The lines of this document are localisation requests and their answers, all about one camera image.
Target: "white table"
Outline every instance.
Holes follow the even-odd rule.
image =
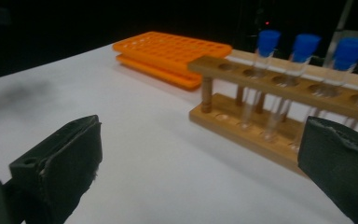
[[[96,114],[103,162],[66,223],[351,223],[310,180],[190,122],[200,90],[177,89],[115,56],[106,46],[0,78],[2,182],[24,152]],[[225,82],[214,89],[235,94]]]

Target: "dark wall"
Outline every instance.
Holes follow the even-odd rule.
[[[255,50],[262,29],[282,38],[277,56],[287,58],[300,33],[321,35],[323,57],[345,1],[3,0],[10,25],[0,25],[0,76],[50,63],[147,31],[186,35]]]

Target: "orange plastic rack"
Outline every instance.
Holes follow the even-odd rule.
[[[187,64],[204,55],[226,57],[232,47],[179,35],[147,32],[117,42],[113,50],[121,52],[117,60],[129,67],[194,90],[200,86],[201,76],[188,71]]]

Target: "blue test tube cap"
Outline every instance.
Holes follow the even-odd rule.
[[[334,69],[345,71],[358,62],[358,38],[342,38],[334,53]]]
[[[258,34],[257,48],[263,57],[268,57],[278,45],[281,33],[275,30],[264,30]]]
[[[293,62],[304,63],[318,48],[321,38],[317,35],[301,34],[296,36],[293,45]]]

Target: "wooden test tube rack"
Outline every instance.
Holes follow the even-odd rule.
[[[297,152],[292,150],[290,145],[302,128],[301,122],[285,119],[278,126],[276,141],[266,142],[261,133],[265,131],[271,113],[262,109],[252,115],[252,128],[242,129],[241,114],[244,106],[239,104],[242,102],[242,88],[281,96],[358,120],[358,106],[355,105],[357,90],[341,87],[339,95],[335,97],[316,96],[312,94],[312,87],[320,85],[318,81],[300,77],[298,85],[283,88],[273,81],[275,77],[282,76],[282,73],[267,71],[264,77],[254,79],[245,75],[246,71],[252,69],[251,66],[210,56],[203,56],[189,63],[188,69],[202,74],[202,102],[190,111],[190,120],[300,175],[304,174],[297,167]],[[237,98],[220,93],[213,94],[213,80],[216,78],[238,85]]]

